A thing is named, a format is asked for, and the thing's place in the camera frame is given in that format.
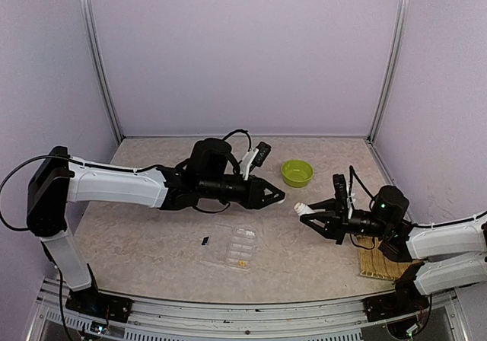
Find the small white pill bottle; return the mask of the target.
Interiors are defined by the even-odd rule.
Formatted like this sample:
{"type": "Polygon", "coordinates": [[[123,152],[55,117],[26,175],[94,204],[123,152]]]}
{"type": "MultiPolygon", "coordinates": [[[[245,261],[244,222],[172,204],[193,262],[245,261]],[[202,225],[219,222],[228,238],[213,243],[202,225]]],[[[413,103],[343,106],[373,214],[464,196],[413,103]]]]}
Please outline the small white pill bottle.
{"type": "Polygon", "coordinates": [[[299,217],[301,217],[302,215],[311,215],[316,213],[310,206],[302,202],[297,202],[294,205],[294,211],[299,217]]]}

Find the clear plastic pill organizer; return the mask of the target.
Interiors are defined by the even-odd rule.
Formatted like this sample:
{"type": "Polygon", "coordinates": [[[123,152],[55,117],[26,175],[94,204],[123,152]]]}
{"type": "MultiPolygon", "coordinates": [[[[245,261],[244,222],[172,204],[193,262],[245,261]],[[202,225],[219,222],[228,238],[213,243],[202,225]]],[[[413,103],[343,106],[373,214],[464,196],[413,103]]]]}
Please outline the clear plastic pill organizer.
{"type": "Polygon", "coordinates": [[[209,242],[200,246],[202,262],[239,270],[249,270],[253,265],[257,246],[257,232],[253,228],[216,224],[205,237],[209,237],[209,242]],[[246,236],[246,231],[254,231],[256,236],[246,236]],[[239,261],[245,261],[246,266],[238,266],[239,261]]]}

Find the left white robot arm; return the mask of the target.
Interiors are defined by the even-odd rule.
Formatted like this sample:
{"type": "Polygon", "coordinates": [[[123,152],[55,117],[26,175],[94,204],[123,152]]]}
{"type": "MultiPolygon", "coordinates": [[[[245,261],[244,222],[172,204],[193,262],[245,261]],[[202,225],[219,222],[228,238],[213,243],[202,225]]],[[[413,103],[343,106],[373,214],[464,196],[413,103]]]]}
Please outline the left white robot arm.
{"type": "Polygon", "coordinates": [[[285,193],[251,173],[263,164],[270,146],[261,142],[237,160],[224,139],[198,141],[175,167],[155,164],[132,168],[86,161],[55,147],[42,158],[29,182],[27,229],[41,240],[77,302],[90,314],[107,306],[89,265],[81,258],[65,220],[69,202],[121,202],[163,211],[197,209],[200,199],[225,206],[235,202],[259,210],[285,200],[285,193]]]}

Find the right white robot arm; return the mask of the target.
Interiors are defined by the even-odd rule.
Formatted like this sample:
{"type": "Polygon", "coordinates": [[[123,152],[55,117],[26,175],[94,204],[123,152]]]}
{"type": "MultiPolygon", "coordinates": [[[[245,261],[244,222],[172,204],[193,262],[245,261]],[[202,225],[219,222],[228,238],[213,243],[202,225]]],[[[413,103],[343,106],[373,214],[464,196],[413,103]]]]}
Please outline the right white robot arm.
{"type": "Polygon", "coordinates": [[[369,210],[355,209],[345,186],[335,196],[294,206],[301,223],[341,244],[346,235],[379,240],[378,250],[395,263],[412,263],[404,284],[389,297],[390,308],[406,313],[419,300],[449,288],[486,280],[486,213],[456,221],[417,225],[405,220],[409,200],[395,186],[383,186],[369,210]]]}

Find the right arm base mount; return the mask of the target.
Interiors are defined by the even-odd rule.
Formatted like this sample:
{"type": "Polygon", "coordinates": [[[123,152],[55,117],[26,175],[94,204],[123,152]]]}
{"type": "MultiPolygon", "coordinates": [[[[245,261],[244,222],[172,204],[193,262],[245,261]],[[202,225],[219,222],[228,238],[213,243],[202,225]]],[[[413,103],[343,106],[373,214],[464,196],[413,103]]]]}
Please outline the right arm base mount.
{"type": "Polygon", "coordinates": [[[398,282],[393,292],[366,297],[363,304],[368,322],[375,322],[429,308],[430,301],[413,282],[398,282]]]}

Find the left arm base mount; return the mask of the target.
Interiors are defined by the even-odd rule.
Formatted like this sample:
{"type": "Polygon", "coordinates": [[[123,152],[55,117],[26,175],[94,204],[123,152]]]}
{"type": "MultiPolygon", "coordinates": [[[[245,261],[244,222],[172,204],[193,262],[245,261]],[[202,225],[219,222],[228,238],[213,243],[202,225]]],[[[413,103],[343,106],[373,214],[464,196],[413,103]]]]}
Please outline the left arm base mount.
{"type": "Polygon", "coordinates": [[[70,290],[65,307],[80,314],[103,318],[106,322],[127,323],[133,300],[100,292],[90,265],[88,265],[88,271],[91,277],[91,285],[76,292],[70,290]]]}

